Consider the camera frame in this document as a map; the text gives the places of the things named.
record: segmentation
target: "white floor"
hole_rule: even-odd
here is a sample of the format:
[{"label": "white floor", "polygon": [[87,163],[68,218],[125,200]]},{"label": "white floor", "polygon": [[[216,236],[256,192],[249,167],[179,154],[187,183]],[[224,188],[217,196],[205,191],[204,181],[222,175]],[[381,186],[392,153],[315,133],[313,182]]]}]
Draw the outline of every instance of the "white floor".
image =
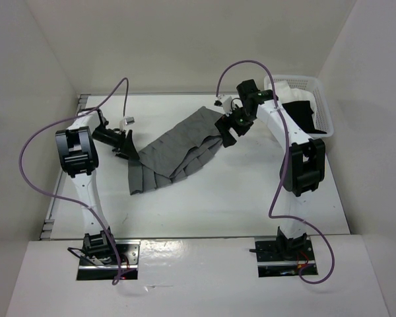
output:
[{"label": "white floor", "polygon": [[[104,97],[90,96],[87,107]],[[111,98],[102,107],[110,127],[122,117],[123,96]],[[128,99],[127,115],[137,150],[173,128],[194,111],[206,106],[216,111],[212,95],[138,95]],[[114,157],[111,148],[95,142],[100,166],[97,183],[102,208],[117,238],[184,238],[276,235],[278,221],[267,210],[279,182],[283,158],[280,145],[259,121],[233,147],[221,148],[216,157],[196,174],[154,192],[129,195],[127,161]],[[69,178],[63,177],[60,194],[77,197]],[[313,193],[308,221],[325,234],[348,234],[349,229],[331,169]],[[288,193],[282,192],[275,209],[290,208]],[[78,205],[56,201],[52,239],[75,239],[84,235]]]},{"label": "white floor", "polygon": [[[329,236],[336,267],[321,285],[299,277],[258,278],[253,238],[143,240],[136,281],[76,281],[66,248],[81,241],[30,242],[7,317],[389,316],[360,236]],[[330,268],[312,237],[320,276]]]}]

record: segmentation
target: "black wire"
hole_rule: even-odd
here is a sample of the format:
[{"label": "black wire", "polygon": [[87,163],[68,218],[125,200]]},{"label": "black wire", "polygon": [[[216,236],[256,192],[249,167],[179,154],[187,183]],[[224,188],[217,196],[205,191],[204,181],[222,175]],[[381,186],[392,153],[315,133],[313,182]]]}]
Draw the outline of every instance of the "black wire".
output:
[{"label": "black wire", "polygon": [[230,102],[230,109],[233,110],[233,101],[234,100],[240,100],[240,98],[233,98],[232,101]]},{"label": "black wire", "polygon": [[70,253],[72,253],[74,256],[76,256],[78,259],[84,260],[85,262],[88,262],[89,264],[92,264],[93,266],[97,266],[93,261],[91,261],[91,260],[88,259],[87,257],[85,257],[85,256],[80,256],[80,255],[77,254],[75,251],[73,251],[73,250],[80,251],[80,252],[82,252],[83,254],[87,255],[87,252],[85,252],[84,250],[78,249],[78,248],[71,248],[71,247],[68,247],[67,250],[68,250]]}]

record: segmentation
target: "gray wall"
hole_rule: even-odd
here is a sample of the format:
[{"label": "gray wall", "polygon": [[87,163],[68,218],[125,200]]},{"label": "gray wall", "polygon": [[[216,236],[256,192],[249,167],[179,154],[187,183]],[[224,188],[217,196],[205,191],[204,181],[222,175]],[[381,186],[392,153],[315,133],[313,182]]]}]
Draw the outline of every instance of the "gray wall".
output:
[{"label": "gray wall", "polygon": [[396,317],[396,0],[358,0],[320,78],[335,134],[328,157]]},{"label": "gray wall", "polygon": [[[123,76],[133,92],[214,92],[240,59],[317,75],[354,2],[27,0],[78,92],[108,92]],[[222,88],[258,76],[237,67]]]},{"label": "gray wall", "polygon": [[[0,0],[0,316],[50,202],[20,177],[20,148],[45,123],[73,114],[76,99],[25,2]],[[25,166],[35,184],[52,190],[59,166],[53,131],[28,149]]]}]

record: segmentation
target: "crumpled towel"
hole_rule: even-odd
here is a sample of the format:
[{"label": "crumpled towel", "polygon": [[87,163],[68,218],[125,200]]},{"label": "crumpled towel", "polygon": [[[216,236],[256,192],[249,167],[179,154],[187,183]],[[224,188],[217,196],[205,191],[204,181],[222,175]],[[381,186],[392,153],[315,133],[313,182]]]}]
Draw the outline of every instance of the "crumpled towel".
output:
[{"label": "crumpled towel", "polygon": [[129,191],[137,194],[165,187],[207,164],[222,144],[215,122],[222,114],[201,107],[129,160]]},{"label": "crumpled towel", "polygon": [[312,120],[315,125],[315,119],[317,118],[317,103],[315,102],[315,97],[311,92],[298,88],[290,88],[287,81],[278,81],[275,83],[275,88],[276,95],[282,104],[287,104],[288,102],[293,101],[308,100],[313,112]]}]

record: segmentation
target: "cloth fold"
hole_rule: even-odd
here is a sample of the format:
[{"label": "cloth fold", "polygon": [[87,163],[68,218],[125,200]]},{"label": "cloth fold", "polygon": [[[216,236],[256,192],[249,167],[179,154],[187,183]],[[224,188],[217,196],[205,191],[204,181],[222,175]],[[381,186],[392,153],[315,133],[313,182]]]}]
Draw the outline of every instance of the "cloth fold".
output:
[{"label": "cloth fold", "polygon": [[129,160],[131,195],[178,182],[200,170],[222,144],[215,122],[222,114],[201,107]]}]

